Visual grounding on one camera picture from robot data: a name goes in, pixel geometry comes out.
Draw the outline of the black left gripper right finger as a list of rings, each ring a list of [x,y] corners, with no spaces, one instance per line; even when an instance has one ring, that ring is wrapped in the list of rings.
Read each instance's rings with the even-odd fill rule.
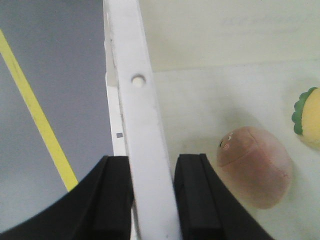
[[[270,240],[230,193],[205,154],[180,154],[174,192],[184,240]]]

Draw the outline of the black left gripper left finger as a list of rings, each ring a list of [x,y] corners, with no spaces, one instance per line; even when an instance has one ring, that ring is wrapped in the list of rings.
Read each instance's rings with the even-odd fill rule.
[[[104,156],[70,192],[2,240],[129,240],[134,194],[129,159]]]

